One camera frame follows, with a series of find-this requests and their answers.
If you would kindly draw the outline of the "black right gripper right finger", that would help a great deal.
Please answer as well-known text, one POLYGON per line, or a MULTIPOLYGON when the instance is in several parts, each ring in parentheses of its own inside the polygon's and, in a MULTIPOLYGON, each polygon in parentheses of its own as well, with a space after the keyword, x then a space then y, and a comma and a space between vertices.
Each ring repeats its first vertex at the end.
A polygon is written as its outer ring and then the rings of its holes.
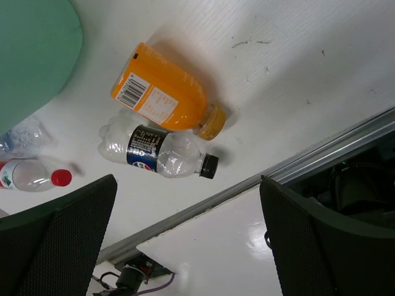
POLYGON ((266 176, 259 192, 283 295, 394 295, 394 230, 318 205, 266 176))

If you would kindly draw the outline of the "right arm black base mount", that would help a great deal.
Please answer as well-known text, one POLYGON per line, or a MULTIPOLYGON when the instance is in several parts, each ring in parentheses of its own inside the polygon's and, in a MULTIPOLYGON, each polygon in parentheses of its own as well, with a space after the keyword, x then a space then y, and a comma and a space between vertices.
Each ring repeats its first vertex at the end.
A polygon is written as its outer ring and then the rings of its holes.
POLYGON ((116 267, 109 261, 95 266, 91 279, 102 289, 100 292, 87 291, 88 295, 151 295, 166 289, 175 279, 175 273, 160 265, 143 253, 139 253, 116 267), (167 282, 148 289, 153 280, 169 276, 167 282))

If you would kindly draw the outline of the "clear Pepsi bottle black cap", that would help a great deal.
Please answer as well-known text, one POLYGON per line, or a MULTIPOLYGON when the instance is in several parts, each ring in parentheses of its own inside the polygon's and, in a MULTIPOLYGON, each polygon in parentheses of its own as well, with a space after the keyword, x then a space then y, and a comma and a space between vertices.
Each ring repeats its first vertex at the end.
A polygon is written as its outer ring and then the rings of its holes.
POLYGON ((219 158, 203 153, 190 135, 153 128, 123 115, 102 126, 99 137, 98 151, 106 160, 165 178, 213 179, 218 168, 219 158))

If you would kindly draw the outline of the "clear bottle red cap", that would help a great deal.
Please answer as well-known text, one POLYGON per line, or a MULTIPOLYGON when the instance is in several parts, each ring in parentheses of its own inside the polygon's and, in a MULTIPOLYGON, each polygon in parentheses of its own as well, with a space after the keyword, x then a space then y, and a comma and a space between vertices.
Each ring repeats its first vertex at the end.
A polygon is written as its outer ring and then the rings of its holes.
POLYGON ((1 160, 1 189, 23 192, 44 192, 65 187, 72 182, 72 173, 47 160, 15 158, 1 160))

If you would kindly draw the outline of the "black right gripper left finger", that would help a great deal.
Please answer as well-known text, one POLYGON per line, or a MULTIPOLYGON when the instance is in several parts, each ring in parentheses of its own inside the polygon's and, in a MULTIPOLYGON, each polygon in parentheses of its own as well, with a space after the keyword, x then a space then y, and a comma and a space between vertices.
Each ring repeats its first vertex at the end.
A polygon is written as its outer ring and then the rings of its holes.
POLYGON ((107 175, 1 218, 1 295, 85 295, 116 193, 107 175))

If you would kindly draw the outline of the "orange juice bottle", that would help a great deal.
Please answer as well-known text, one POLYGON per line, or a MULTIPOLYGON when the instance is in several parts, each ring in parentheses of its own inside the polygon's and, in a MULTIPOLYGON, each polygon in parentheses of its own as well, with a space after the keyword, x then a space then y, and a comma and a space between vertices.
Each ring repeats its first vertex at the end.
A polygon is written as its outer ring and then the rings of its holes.
POLYGON ((200 82, 146 43, 139 43, 117 78, 111 97, 169 131, 213 140, 225 111, 208 101, 200 82))

